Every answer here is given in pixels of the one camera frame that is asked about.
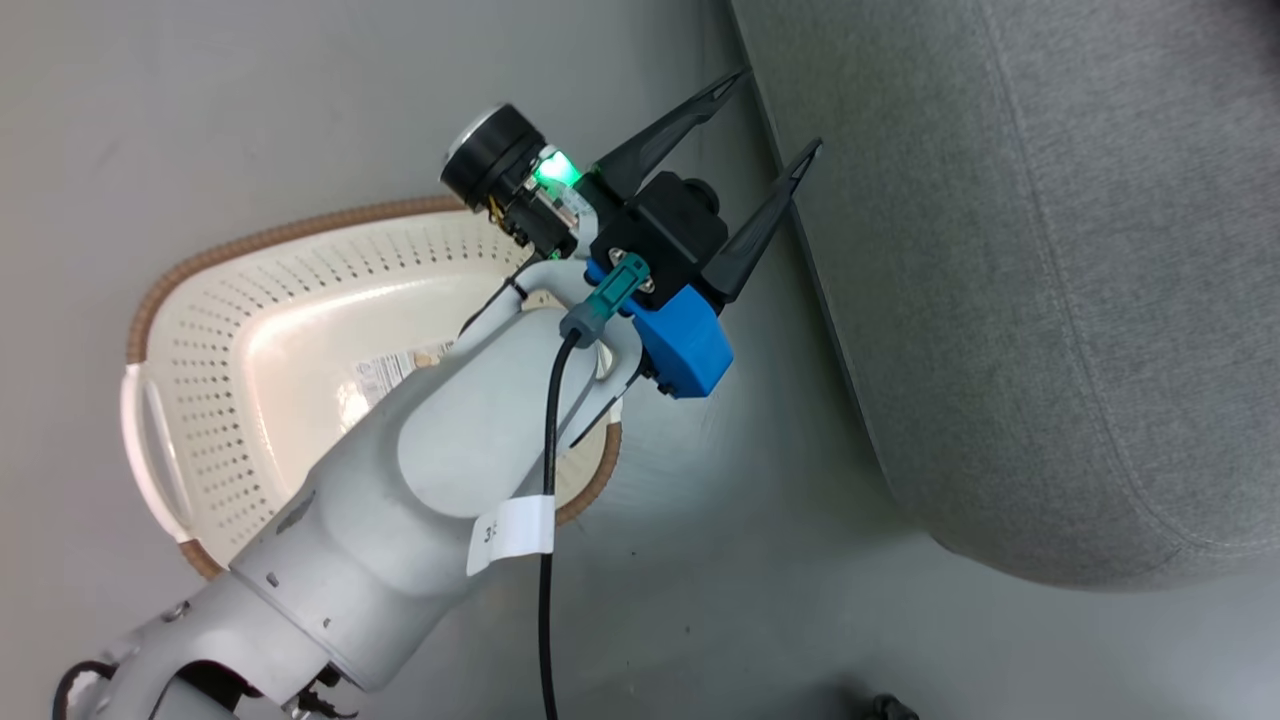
floor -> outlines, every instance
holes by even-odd
[[[515,101],[579,161],[740,63],[721,3],[76,0],[0,22],[0,688],[47,712],[60,670],[191,593],[124,461],[116,383],[142,291],[264,227],[439,191],[458,128]],[[671,160],[731,227],[773,159],[736,100]],[[805,192],[820,192],[806,188]],[[900,516],[781,234],[724,314],[716,396],[627,401],[623,455],[561,532],[564,717],[1271,717],[1280,580],[1158,596],[1036,587]],[[536,564],[508,562],[362,717],[535,717]],[[276,717],[257,706],[250,717]]]

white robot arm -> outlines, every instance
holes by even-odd
[[[672,173],[640,183],[746,77],[717,81],[586,174],[509,105],[468,128],[444,182],[545,261],[508,278],[439,365],[412,373],[325,454],[228,573],[127,638],[109,656],[109,682],[72,716],[225,719],[241,694],[261,693],[294,717],[340,717],[314,684],[340,676],[374,692],[394,678],[472,587],[477,518],[538,495],[530,483],[553,478],[554,456],[639,377],[673,397],[708,395],[732,361],[719,311],[736,300],[820,143],[732,240],[705,183]],[[589,260],[561,259],[580,245]],[[522,313],[538,290],[570,310]],[[603,377],[595,342],[613,355]],[[548,397],[548,373],[559,378],[558,396]],[[550,537],[554,507],[543,507],[530,521]],[[549,568],[544,555],[547,588]],[[59,700],[55,720],[64,720]]]

perforated basket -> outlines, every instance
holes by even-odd
[[[526,258],[484,217],[422,199],[257,233],[166,273],[129,331],[120,415],[138,489],[192,566],[227,568]],[[557,521],[600,493],[621,438],[614,411],[561,459]]]

black wire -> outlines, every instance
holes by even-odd
[[[543,495],[556,497],[556,433],[559,429],[559,388],[564,379],[579,331],[570,331],[552,364],[552,379],[547,387],[547,428],[543,445]],[[538,573],[538,667],[543,678],[543,710],[547,720],[559,720],[556,711],[556,685],[552,683],[552,556],[543,555]]]
[[[58,680],[58,689],[54,691],[54,720],[68,719],[70,714],[72,688],[76,685],[76,678],[79,678],[84,673],[97,673],[100,678],[110,680],[115,676],[115,665],[108,665],[97,660],[86,660],[72,665],[70,669],[63,673],[63,678]]]

gray cushion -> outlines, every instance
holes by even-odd
[[[1280,5],[736,13],[884,475],[1038,582],[1157,587],[1280,543]]]

